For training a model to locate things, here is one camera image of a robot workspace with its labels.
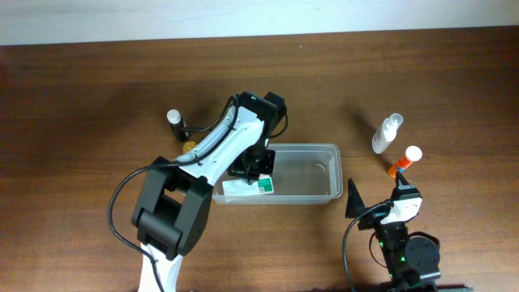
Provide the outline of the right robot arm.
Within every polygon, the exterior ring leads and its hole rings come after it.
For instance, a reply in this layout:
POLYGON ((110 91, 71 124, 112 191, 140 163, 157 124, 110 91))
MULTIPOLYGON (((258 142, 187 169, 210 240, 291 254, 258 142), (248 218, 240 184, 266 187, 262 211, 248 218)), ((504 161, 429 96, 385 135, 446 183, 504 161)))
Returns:
POLYGON ((350 231, 373 230, 379 242, 390 282, 386 291, 437 291, 435 281, 440 278, 440 241, 416 231, 410 233, 406 223, 416 218, 422 204, 418 188, 407 182, 402 173, 395 177, 396 186, 391 197, 367 207, 352 179, 348 180, 348 200, 345 216, 352 221, 342 239, 342 259, 350 289, 355 291, 348 267, 347 240, 350 231))

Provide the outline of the clear plastic container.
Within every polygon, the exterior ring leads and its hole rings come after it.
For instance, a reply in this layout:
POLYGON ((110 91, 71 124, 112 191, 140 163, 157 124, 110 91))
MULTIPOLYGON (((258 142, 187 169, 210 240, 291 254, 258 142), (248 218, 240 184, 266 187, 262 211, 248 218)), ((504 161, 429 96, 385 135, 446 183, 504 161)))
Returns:
POLYGON ((218 204, 326 204, 343 193, 341 156, 334 144, 270 144, 276 152, 270 175, 274 192, 224 195, 222 183, 239 179, 224 174, 212 198, 218 204))

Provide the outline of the dark bottle white cap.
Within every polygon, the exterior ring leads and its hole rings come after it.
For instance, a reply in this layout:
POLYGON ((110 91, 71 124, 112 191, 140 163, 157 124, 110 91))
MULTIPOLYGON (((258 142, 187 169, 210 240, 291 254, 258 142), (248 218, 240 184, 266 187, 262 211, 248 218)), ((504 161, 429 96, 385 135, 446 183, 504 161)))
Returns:
POLYGON ((183 117, 179 111, 176 109, 170 109, 167 112, 166 117, 176 140, 179 142, 187 141, 188 134, 185 131, 186 123, 184 122, 183 117))

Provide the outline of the white green medicine box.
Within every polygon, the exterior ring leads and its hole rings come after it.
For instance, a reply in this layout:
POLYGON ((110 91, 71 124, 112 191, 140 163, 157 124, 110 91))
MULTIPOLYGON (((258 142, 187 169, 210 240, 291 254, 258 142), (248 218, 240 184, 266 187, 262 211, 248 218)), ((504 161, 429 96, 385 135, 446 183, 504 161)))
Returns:
POLYGON ((222 189, 224 195, 231 196, 267 195, 274 192, 272 178, 263 174, 254 182, 248 182, 242 178, 224 181, 222 189))

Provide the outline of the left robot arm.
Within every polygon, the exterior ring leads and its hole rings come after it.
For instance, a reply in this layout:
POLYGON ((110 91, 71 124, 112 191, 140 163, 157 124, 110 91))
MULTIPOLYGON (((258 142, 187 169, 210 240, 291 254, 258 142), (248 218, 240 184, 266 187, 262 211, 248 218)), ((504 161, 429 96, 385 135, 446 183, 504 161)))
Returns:
POLYGON ((176 289, 182 258, 207 225, 216 182, 223 174, 248 183, 271 175, 275 152, 268 142, 286 114, 284 98, 273 92, 234 95, 200 144, 173 161, 158 157, 143 171, 131 216, 143 254, 139 290, 176 289))

